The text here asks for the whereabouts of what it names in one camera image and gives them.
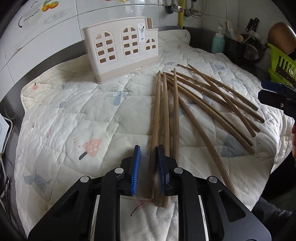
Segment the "person's right hand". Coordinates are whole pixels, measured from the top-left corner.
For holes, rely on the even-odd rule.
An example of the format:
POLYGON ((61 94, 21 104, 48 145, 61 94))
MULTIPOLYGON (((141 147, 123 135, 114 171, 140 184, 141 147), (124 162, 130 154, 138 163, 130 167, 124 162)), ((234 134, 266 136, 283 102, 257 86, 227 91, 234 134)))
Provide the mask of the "person's right hand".
POLYGON ((292 155, 296 159, 296 125, 292 127, 292 155))

